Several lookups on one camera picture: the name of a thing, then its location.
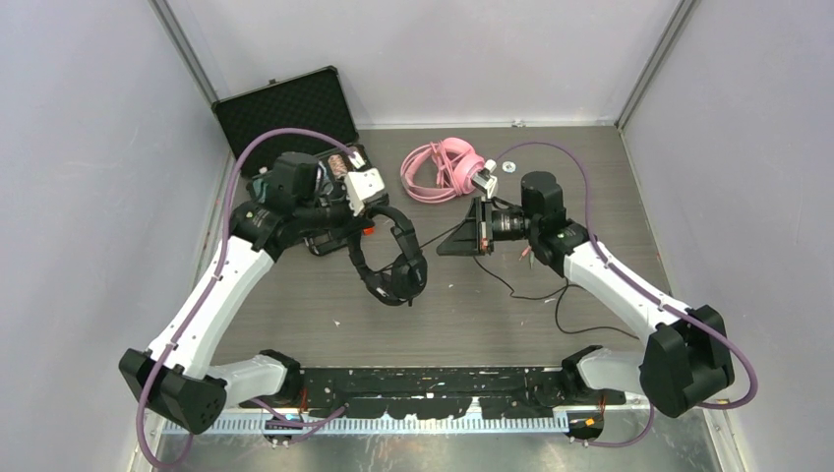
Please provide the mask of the pink headphones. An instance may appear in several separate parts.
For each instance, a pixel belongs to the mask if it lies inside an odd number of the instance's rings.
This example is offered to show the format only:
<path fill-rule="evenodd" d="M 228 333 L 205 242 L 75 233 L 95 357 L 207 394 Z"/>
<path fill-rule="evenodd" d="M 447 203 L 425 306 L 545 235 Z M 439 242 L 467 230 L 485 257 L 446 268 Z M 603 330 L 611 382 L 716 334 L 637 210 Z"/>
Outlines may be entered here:
<path fill-rule="evenodd" d="M 400 181 L 405 193 L 413 200 L 423 204 L 443 204 L 475 191 L 470 176 L 475 166 L 485 160 L 467 141 L 446 138 L 409 152 L 400 165 Z M 420 186 L 415 182 L 418 171 L 427 162 L 433 163 L 436 169 L 433 187 Z"/>

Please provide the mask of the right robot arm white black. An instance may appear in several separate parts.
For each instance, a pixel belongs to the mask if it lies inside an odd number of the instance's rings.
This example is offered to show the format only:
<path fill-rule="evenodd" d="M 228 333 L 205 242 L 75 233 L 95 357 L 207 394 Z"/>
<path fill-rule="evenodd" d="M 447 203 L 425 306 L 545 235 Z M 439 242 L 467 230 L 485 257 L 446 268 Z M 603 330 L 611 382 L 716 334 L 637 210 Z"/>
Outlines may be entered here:
<path fill-rule="evenodd" d="M 525 174 L 520 196 L 517 206 L 474 199 L 437 253 L 487 256 L 499 241 L 524 240 L 539 263 L 593 295 L 633 331 L 643 346 L 640 353 L 593 345 L 563 360 L 567 399 L 581 404 L 600 390 L 618 390 L 643 395 L 662 414 L 677 418 L 734 383 L 725 324 L 716 310 L 694 309 L 623 266 L 567 216 L 563 189 L 553 174 Z"/>

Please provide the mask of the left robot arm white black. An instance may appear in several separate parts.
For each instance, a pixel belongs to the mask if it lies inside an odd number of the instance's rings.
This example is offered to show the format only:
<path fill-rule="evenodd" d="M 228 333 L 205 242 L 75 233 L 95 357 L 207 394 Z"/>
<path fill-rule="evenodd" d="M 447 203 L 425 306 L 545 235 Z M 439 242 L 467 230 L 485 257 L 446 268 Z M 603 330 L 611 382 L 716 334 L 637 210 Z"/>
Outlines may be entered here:
<path fill-rule="evenodd" d="M 379 170 L 359 158 L 353 152 L 336 165 L 286 152 L 252 178 L 250 199 L 230 211 L 209 268 L 168 328 L 119 362 L 142 409 L 199 435 L 226 408 L 261 397 L 288 407 L 300 398 L 300 364 L 277 351 L 223 366 L 210 361 L 242 303 L 287 248 L 350 225 L 385 192 Z"/>

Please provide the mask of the black poker chip case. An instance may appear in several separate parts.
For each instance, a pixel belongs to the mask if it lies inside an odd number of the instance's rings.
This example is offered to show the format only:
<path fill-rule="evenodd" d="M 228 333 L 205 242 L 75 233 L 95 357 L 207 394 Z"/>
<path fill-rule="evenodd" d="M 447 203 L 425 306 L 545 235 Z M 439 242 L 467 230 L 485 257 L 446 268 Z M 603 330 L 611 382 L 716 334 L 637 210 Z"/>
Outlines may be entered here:
<path fill-rule="evenodd" d="M 272 213 L 344 204 L 344 178 L 372 168 L 333 66 L 217 101 L 212 106 L 235 156 L 274 129 L 240 176 L 251 201 Z"/>

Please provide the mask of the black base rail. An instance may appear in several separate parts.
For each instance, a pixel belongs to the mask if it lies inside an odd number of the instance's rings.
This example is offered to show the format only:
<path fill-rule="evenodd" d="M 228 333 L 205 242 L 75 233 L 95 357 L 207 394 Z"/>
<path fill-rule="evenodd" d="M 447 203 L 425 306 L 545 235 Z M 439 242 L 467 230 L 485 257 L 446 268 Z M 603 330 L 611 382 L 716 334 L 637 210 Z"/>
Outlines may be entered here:
<path fill-rule="evenodd" d="M 396 420 L 458 419 L 474 407 L 489 420 L 537 419 L 555 407 L 626 403 L 621 391 L 575 389 L 547 367 L 305 368 L 292 392 L 262 402 L 315 418 L 344 406 L 347 418 Z"/>

